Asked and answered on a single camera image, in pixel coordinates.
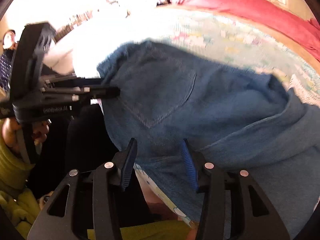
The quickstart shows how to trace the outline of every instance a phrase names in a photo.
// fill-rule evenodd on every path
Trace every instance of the jeans back pocket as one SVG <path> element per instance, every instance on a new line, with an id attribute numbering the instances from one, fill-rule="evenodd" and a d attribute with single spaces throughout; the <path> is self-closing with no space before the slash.
<path id="1" fill-rule="evenodd" d="M 121 103 L 151 128 L 181 107 L 190 96 L 196 72 L 156 48 L 134 55 L 110 82 L 120 88 Z"/>

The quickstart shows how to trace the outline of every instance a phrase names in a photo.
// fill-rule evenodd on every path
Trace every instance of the yellow towel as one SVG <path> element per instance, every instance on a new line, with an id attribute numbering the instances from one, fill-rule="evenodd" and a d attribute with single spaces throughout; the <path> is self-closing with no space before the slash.
<path id="1" fill-rule="evenodd" d="M 27 239 L 31 226 L 40 212 L 40 207 L 31 190 L 26 188 L 18 196 L 18 200 L 0 191 L 0 205 L 18 232 Z"/>
<path id="2" fill-rule="evenodd" d="M 183 221 L 167 220 L 120 230 L 123 240 L 185 240 L 191 228 Z M 87 231 L 88 239 L 95 240 L 94 230 Z"/>

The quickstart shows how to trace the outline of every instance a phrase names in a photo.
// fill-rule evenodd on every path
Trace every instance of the denim fabric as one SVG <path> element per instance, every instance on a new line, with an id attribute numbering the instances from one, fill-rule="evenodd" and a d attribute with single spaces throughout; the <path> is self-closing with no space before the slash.
<path id="1" fill-rule="evenodd" d="M 226 171 L 247 169 L 293 238 L 320 195 L 320 110 L 302 104 L 272 75 L 258 75 L 146 41 L 125 44 L 98 66 L 121 89 L 103 101 L 105 125 L 124 149 L 138 141 L 136 162 L 191 219 L 202 195 L 190 187 L 179 145 L 187 138 Z"/>

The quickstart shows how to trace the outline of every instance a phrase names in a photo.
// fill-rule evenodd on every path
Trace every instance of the polka dot shirt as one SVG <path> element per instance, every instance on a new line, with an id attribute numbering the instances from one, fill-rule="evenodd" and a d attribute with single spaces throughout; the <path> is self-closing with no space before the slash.
<path id="1" fill-rule="evenodd" d="M 8 79 L 11 69 L 11 60 L 13 56 L 13 50 L 5 49 L 0 57 L 0 86 L 4 91 L 8 91 Z"/>

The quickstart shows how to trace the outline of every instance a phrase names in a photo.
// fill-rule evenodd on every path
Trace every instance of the yellow fabric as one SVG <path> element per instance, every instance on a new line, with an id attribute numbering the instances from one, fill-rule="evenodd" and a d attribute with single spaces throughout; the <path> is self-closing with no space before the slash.
<path id="1" fill-rule="evenodd" d="M 120 230 L 123 240 L 185 240 L 190 229 L 183 221 L 167 220 Z M 93 229 L 87 232 L 88 239 L 96 239 Z"/>
<path id="2" fill-rule="evenodd" d="M 33 164 L 24 163 L 14 156 L 6 146 L 2 138 L 2 126 L 0 121 L 0 190 L 17 198 L 26 185 Z"/>
<path id="3" fill-rule="evenodd" d="M 26 179 L 34 165 L 24 163 L 10 152 L 2 138 L 2 125 L 3 120 L 0 121 L 0 205 L 11 223 L 27 239 L 40 212 L 33 193 L 26 188 Z"/>
<path id="4" fill-rule="evenodd" d="M 16 201 L 7 193 L 0 191 L 0 205 L 11 223 L 27 239 L 31 226 L 40 212 L 31 190 L 25 188 Z"/>

